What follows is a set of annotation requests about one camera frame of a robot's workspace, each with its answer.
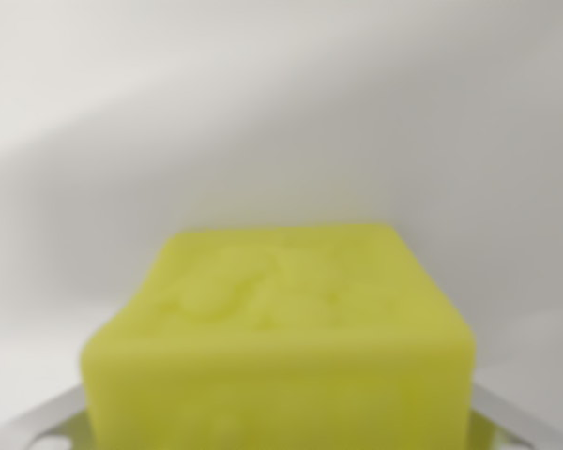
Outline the black silver gripper left finger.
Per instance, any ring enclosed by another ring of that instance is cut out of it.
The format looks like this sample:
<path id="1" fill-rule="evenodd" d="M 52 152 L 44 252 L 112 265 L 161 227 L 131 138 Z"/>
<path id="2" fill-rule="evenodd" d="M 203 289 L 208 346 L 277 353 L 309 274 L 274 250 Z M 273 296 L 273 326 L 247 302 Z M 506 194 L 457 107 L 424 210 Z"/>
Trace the black silver gripper left finger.
<path id="1" fill-rule="evenodd" d="M 0 449 L 96 449 L 79 384 L 0 425 Z"/>

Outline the black silver gripper right finger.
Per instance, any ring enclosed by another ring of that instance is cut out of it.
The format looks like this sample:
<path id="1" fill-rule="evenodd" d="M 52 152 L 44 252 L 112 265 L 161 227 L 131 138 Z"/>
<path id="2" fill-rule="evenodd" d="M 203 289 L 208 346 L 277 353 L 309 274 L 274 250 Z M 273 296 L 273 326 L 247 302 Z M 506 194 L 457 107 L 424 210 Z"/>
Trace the black silver gripper right finger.
<path id="1" fill-rule="evenodd" d="M 473 382 L 469 449 L 538 449 L 535 419 L 513 402 Z"/>

